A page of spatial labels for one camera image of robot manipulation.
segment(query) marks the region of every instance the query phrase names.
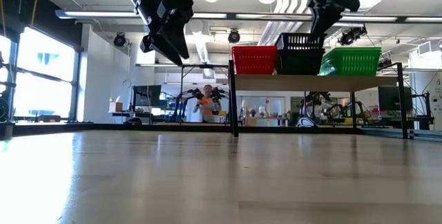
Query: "vent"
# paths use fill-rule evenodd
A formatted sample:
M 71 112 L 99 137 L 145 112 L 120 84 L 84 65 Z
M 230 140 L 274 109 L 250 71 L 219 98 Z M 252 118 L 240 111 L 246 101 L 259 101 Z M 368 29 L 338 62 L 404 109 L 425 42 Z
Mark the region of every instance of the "vent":
M 418 54 L 419 55 L 423 55 L 425 53 L 428 52 L 434 52 L 434 51 L 440 51 L 441 50 L 441 40 L 432 40 L 432 41 L 427 41 L 424 44 L 421 44 L 418 46 Z

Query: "orange object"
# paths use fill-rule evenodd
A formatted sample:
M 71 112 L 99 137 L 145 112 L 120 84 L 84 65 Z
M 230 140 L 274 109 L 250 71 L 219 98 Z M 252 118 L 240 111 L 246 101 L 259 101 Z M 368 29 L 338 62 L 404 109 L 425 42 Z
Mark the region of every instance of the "orange object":
M 207 97 L 203 97 L 201 100 L 201 105 L 205 106 L 209 103 L 209 100 L 207 99 Z

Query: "green basket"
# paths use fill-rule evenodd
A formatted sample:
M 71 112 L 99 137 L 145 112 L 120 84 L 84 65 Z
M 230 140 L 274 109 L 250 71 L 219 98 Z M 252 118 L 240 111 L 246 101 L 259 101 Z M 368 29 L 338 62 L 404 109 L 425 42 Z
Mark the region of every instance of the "green basket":
M 335 48 L 326 54 L 319 75 L 375 76 L 381 48 Z

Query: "black basket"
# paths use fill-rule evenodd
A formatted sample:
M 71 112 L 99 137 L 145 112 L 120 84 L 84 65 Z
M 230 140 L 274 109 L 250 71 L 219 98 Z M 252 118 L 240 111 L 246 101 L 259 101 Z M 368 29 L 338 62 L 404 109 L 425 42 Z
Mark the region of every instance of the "black basket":
M 313 38 L 307 33 L 281 33 L 276 46 L 278 50 L 322 50 L 325 34 Z
M 324 49 L 279 50 L 275 69 L 279 75 L 317 75 Z

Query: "window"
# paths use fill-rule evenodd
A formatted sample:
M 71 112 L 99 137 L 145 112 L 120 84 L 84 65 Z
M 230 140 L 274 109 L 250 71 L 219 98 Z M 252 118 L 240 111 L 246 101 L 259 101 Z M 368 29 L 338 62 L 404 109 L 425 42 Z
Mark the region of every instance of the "window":
M 29 71 L 72 81 L 75 50 L 43 33 L 25 28 L 20 35 L 17 66 Z
M 75 50 L 43 33 L 25 28 L 17 58 L 16 117 L 70 117 Z
M 1 57 L 3 58 L 3 62 L 8 64 L 11 54 L 11 45 L 12 42 L 6 38 L 0 36 L 0 52 Z M 2 68 L 0 69 L 0 82 L 6 82 L 8 80 L 8 69 Z M 6 90 L 6 86 L 0 85 L 0 93 Z
M 72 85 L 68 82 L 55 82 L 31 74 L 17 73 L 15 115 L 60 115 L 68 118 L 71 93 Z
M 11 41 L 6 37 L 0 36 L 0 52 L 4 63 L 9 63 L 9 56 L 11 56 Z

